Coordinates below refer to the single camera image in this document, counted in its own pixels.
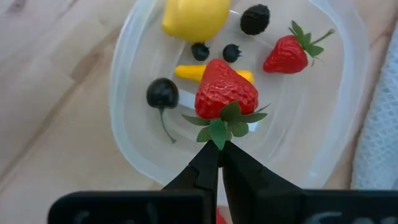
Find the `white towel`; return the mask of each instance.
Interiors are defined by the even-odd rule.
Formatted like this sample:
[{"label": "white towel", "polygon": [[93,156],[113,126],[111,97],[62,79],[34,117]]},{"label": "white towel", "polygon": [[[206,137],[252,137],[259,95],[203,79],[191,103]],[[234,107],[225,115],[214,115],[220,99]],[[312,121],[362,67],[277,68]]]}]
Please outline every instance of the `white towel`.
[{"label": "white towel", "polygon": [[359,137],[351,187],[398,190],[398,23]]}]

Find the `green strawberry calyx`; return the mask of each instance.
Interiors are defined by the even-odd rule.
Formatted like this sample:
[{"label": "green strawberry calyx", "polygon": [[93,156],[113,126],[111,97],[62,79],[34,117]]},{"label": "green strawberry calyx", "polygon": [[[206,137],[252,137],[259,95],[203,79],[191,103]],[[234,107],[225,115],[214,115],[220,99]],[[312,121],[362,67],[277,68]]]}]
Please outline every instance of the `green strawberry calyx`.
[{"label": "green strawberry calyx", "polygon": [[269,105],[257,110],[252,114],[243,115],[237,101],[226,105],[220,111],[220,118],[203,119],[195,116],[182,115],[190,123],[203,126],[200,130],[197,142],[208,142],[212,140],[219,150],[223,150],[225,142],[230,141],[232,136],[240,138],[249,132],[249,123],[255,123],[268,114],[261,113]]},{"label": "green strawberry calyx", "polygon": [[319,47],[316,44],[323,41],[330,35],[334,34],[336,30],[330,29],[325,35],[320,37],[315,41],[311,41],[311,33],[304,34],[303,29],[295,22],[292,21],[292,27],[289,27],[291,33],[296,37],[296,39],[300,42],[300,45],[303,49],[311,56],[312,66],[315,63],[315,59],[320,60],[317,56],[320,55],[325,49],[323,47]]}]

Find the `plastic container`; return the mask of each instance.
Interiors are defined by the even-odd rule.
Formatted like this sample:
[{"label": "plastic container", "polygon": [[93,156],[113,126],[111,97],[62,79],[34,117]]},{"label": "plastic container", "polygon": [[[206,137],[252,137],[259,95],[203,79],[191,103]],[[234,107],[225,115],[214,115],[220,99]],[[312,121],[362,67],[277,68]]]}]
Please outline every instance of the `plastic container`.
[{"label": "plastic container", "polygon": [[[197,62],[191,44],[162,31],[164,3],[138,0],[134,5],[116,47],[110,90],[112,129],[121,152],[138,171],[161,184],[178,175],[203,146],[195,142],[200,128],[181,117],[195,114],[198,85],[174,76],[176,65]],[[240,31],[239,14],[258,3],[269,6],[271,23],[265,33],[247,36]],[[277,40],[289,34],[291,20],[313,38],[332,27],[338,31],[320,44],[325,63],[317,61],[295,75],[265,74],[262,63]],[[230,43],[243,51],[233,67],[254,72],[260,106],[271,103],[269,116],[233,142],[294,184],[321,188],[351,136],[367,75],[367,32],[351,1],[234,1],[228,23],[207,42],[209,59],[220,57]],[[162,130],[159,112],[146,103],[146,88],[157,77],[173,79],[180,89],[180,106],[165,114],[176,144]],[[219,183],[218,203],[226,205],[221,175]]]}]

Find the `cherry stem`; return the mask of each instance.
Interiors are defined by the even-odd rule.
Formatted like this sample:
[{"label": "cherry stem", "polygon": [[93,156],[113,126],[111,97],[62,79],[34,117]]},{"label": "cherry stem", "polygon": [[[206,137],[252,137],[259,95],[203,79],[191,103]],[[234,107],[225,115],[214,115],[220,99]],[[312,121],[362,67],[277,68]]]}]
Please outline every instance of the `cherry stem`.
[{"label": "cherry stem", "polygon": [[166,132],[167,136],[170,138],[171,142],[174,144],[177,142],[177,140],[175,140],[167,131],[166,126],[164,125],[164,120],[163,120],[163,114],[164,114],[164,108],[159,108],[159,113],[160,113],[160,120],[162,122],[162,127],[163,130]]},{"label": "cherry stem", "polygon": [[311,45],[315,45],[323,40],[325,40],[328,36],[334,34],[336,31],[334,29],[330,29],[324,36],[322,36],[321,38],[319,38],[318,40],[314,41],[311,43]]}]

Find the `wooden table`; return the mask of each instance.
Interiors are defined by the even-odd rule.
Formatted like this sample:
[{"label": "wooden table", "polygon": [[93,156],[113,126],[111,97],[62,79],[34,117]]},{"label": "wooden table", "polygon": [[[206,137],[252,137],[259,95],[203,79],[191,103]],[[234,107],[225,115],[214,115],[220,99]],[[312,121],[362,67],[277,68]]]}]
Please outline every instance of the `wooden table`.
[{"label": "wooden table", "polygon": [[[353,1],[368,28],[372,54],[359,130],[398,2]],[[123,158],[109,128],[109,66],[133,3],[0,2],[0,223],[45,223],[51,203],[74,190],[161,188]],[[327,188],[349,187],[355,144],[356,138]]]}]

